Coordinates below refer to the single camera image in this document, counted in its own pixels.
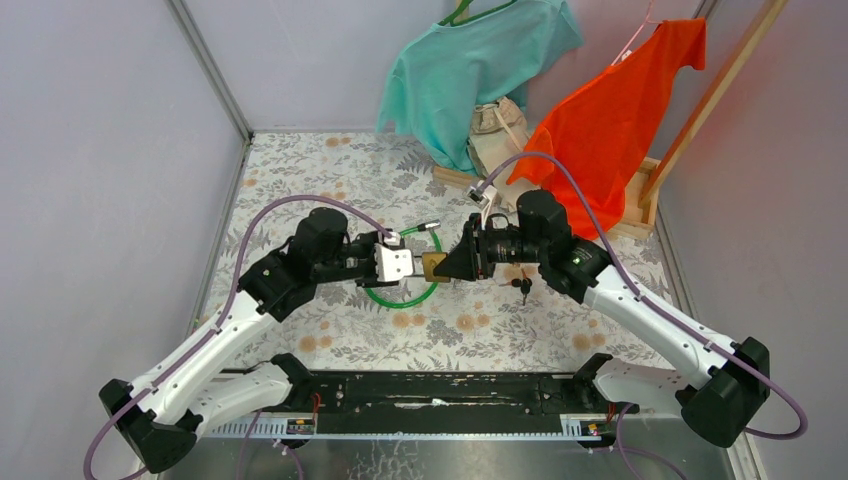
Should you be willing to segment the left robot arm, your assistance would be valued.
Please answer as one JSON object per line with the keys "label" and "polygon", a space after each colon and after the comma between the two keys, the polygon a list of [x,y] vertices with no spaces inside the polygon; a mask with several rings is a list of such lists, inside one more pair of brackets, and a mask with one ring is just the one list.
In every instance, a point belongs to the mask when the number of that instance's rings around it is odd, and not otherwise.
{"label": "left robot arm", "polygon": [[112,379],[98,397],[110,416],[95,439],[115,429],[142,463],[158,474],[179,463],[210,430],[251,411],[280,404],[296,411],[310,385],[282,367],[265,365],[215,385],[225,364],[255,338],[311,302],[321,284],[351,281],[394,286],[414,271],[403,236],[381,225],[353,237],[337,204],[312,210],[282,246],[248,268],[236,266],[215,319],[131,381]]}

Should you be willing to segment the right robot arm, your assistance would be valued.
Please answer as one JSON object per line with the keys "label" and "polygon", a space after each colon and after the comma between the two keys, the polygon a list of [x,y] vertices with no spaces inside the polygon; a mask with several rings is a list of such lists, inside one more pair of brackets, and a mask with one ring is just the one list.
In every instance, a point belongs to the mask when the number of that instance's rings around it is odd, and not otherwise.
{"label": "right robot arm", "polygon": [[437,277],[490,278],[499,264],[529,263],[545,283],[615,320],[653,348],[671,369],[605,360],[573,386],[575,402],[597,412],[610,401],[677,414],[698,436],[730,447],[766,402],[770,352],[759,340],[736,342],[626,280],[610,253],[572,233],[565,208],[545,190],[523,193],[515,224],[470,215],[458,244],[429,265]]}

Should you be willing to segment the brass padlock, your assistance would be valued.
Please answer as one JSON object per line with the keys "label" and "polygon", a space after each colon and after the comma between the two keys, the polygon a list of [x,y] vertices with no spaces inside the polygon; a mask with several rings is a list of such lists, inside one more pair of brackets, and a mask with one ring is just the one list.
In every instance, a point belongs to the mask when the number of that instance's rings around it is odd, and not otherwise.
{"label": "brass padlock", "polygon": [[436,268],[447,257],[445,252],[423,252],[413,260],[413,278],[421,278],[429,283],[448,283],[447,276],[437,275]]}

